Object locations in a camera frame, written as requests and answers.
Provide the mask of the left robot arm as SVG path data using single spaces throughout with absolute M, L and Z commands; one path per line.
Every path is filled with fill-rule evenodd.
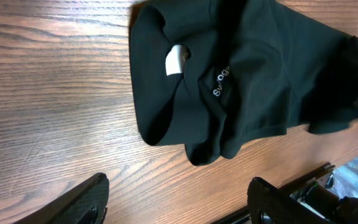
M 108 212 L 109 180 L 97 173 L 19 224 L 103 224 Z M 254 177 L 247 205 L 219 223 L 358 223 L 358 198 L 332 194 L 316 177 L 305 175 L 278 189 Z

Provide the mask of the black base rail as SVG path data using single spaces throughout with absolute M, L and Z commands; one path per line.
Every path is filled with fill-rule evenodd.
M 328 182 L 329 176 L 333 173 L 335 166 L 327 163 L 301 177 L 298 179 L 278 188 L 281 193 L 289 196 L 293 200 L 297 201 L 299 204 L 304 206 L 301 203 L 302 198 L 306 195 L 307 191 L 313 187 L 324 187 Z M 318 212 L 313 211 L 313 209 L 306 207 L 311 210 L 317 216 L 329 221 L 328 219 L 321 216 Z M 270 223 L 270 218 L 267 215 L 263 216 L 263 219 L 267 223 Z M 216 221 L 218 224 L 230 224 L 230 223 L 252 223 L 250 219 L 250 213 L 248 205 L 235 211 L 232 214 L 229 214 Z

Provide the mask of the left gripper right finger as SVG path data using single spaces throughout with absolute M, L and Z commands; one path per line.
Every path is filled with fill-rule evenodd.
M 247 190 L 247 205 L 252 223 L 330 224 L 260 177 L 254 177 Z

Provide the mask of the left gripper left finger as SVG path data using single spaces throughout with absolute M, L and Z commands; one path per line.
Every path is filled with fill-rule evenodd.
M 109 180 L 97 173 L 15 224 L 103 224 L 108 198 Z

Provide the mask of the black polo shirt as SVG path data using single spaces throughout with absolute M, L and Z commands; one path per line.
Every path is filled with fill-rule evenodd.
M 129 56 L 142 139 L 183 144 L 196 166 L 358 119 L 358 37 L 273 0 L 146 1 Z

